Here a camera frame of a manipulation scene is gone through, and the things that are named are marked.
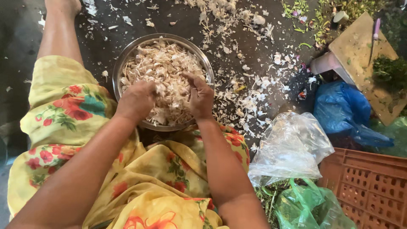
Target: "metal bowl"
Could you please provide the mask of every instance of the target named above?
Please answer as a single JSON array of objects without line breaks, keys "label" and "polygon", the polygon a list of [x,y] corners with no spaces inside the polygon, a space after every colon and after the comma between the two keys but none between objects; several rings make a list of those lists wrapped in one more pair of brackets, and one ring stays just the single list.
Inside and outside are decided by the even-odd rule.
[{"label": "metal bowl", "polygon": [[[156,33],[156,34],[150,34],[144,37],[140,37],[137,40],[133,41],[127,47],[123,50],[123,52],[120,54],[119,58],[116,60],[116,64],[114,65],[114,70],[113,70],[113,89],[114,89],[114,95],[116,96],[117,102],[119,102],[120,98],[122,97],[123,90],[122,90],[122,83],[120,79],[123,77],[123,68],[127,61],[131,57],[135,57],[137,55],[137,47],[138,46],[144,46],[144,45],[150,45],[154,41],[158,41],[163,39],[164,41],[173,44],[177,43],[180,47],[185,48],[186,50],[190,51],[191,53],[195,54],[198,59],[200,60],[200,63],[202,65],[202,68],[206,71],[207,73],[207,81],[208,83],[211,83],[211,88],[214,89],[214,75],[212,71],[212,67],[210,66],[208,58],[205,56],[205,54],[198,48],[196,45],[191,43],[190,41],[178,37],[172,34],[168,33]],[[175,130],[181,130],[184,129],[192,124],[195,123],[195,119],[191,119],[185,123],[182,124],[177,124],[175,126],[164,126],[164,125],[157,125],[154,126],[151,122],[147,120],[143,120],[139,126],[148,128],[150,130],[156,130],[156,131],[175,131]]]}]

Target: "bare leg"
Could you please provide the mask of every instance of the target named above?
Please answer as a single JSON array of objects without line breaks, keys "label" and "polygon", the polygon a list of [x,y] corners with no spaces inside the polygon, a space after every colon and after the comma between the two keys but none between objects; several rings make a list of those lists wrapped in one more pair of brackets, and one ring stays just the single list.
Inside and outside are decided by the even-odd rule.
[{"label": "bare leg", "polygon": [[47,17],[37,59],[60,55],[83,65],[74,20],[81,11],[79,0],[45,0]]}]

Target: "woman's left hand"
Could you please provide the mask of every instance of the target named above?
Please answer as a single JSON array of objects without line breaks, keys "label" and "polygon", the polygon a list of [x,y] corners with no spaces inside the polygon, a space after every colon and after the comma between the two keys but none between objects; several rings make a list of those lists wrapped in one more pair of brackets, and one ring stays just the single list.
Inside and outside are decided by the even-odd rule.
[{"label": "woman's left hand", "polygon": [[114,117],[124,118],[136,126],[154,107],[155,83],[140,81],[129,87],[119,101]]}]

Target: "wooden board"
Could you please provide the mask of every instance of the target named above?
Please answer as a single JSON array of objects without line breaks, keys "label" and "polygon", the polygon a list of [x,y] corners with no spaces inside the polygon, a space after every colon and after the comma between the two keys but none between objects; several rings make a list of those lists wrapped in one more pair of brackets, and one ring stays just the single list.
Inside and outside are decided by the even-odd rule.
[{"label": "wooden board", "polygon": [[[369,64],[373,36],[373,19],[368,13],[362,14],[330,45],[341,65],[354,81],[356,87],[369,100],[384,125],[390,125],[407,104],[407,99],[393,101],[392,95],[374,84],[372,79],[373,63]],[[379,55],[390,59],[398,56],[383,33],[379,33],[379,41],[375,41],[373,60]]]}]

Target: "orange plastic crate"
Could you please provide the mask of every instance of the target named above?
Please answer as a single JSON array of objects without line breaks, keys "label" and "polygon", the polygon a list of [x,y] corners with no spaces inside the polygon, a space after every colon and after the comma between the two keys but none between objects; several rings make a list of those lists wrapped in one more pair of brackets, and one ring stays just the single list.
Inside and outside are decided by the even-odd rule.
[{"label": "orange plastic crate", "polygon": [[319,171],[358,228],[407,228],[406,158],[335,148]]}]

